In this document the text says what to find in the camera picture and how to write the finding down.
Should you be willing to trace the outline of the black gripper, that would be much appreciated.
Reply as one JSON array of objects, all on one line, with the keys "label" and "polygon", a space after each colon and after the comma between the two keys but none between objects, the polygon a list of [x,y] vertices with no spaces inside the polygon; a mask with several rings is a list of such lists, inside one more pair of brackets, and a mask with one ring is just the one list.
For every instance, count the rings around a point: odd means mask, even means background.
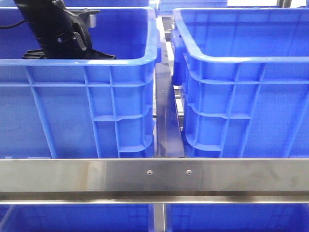
[{"label": "black gripper", "polygon": [[23,59],[116,59],[92,48],[84,19],[98,10],[73,10],[62,0],[16,0],[41,49],[28,50]]}]

